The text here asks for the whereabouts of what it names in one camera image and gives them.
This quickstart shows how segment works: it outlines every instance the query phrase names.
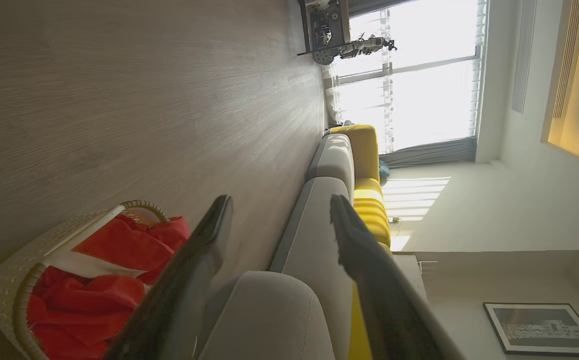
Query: wooden floor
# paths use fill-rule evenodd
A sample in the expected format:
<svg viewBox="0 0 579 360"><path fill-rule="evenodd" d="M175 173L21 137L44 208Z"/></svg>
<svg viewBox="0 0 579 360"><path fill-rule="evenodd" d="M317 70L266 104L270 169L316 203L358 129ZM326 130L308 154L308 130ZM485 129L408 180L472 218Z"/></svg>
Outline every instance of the wooden floor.
<svg viewBox="0 0 579 360"><path fill-rule="evenodd" d="M266 269L324 127L300 18L296 0L0 0L0 262L83 212L144 199L194 227L230 194L219 281Z"/></svg>

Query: window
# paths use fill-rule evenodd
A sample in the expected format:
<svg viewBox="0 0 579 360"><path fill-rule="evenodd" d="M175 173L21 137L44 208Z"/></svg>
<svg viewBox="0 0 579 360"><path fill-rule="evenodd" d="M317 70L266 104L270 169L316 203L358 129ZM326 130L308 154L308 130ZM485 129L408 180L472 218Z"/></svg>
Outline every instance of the window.
<svg viewBox="0 0 579 360"><path fill-rule="evenodd" d="M349 21L352 39L387 48L324 69L335 120L374 125L379 151L472 137L479 113L485 0L416 0Z"/></svg>

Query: robot model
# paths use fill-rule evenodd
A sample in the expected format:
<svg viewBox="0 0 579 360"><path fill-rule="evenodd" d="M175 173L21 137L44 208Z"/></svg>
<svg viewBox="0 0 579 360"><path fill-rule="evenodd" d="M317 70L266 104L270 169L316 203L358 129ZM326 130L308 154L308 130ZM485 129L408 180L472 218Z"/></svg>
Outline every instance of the robot model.
<svg viewBox="0 0 579 360"><path fill-rule="evenodd" d="M336 48L317 51L314 53L313 57L317 64L329 65L334 61L335 57L349 59L356 57L358 54L369 55L385 48L386 46L387 50L398 50L397 47L394 46L393 39L387 39L381 36L376 37L374 35L370 36L368 39L363 39L363 35L360 35L356 41L352 41L347 45L342 45Z"/></svg>

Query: red cloth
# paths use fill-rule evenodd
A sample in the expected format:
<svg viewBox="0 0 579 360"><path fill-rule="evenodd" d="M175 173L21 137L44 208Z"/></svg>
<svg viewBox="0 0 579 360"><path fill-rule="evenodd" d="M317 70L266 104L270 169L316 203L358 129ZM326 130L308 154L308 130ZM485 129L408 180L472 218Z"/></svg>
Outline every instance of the red cloth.
<svg viewBox="0 0 579 360"><path fill-rule="evenodd" d="M45 355L50 360L102 358L143 300L144 284L157 280L189 237L184 218L148 228L118 215L72 251L145 273L91 279L47 267L27 304L27 322Z"/></svg>

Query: framed picture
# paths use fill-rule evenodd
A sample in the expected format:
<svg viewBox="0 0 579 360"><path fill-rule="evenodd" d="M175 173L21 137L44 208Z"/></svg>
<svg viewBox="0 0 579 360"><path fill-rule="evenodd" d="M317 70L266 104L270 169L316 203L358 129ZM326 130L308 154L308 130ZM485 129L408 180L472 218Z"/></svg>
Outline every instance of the framed picture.
<svg viewBox="0 0 579 360"><path fill-rule="evenodd" d="M568 303L483 303L505 354L579 357L579 316Z"/></svg>

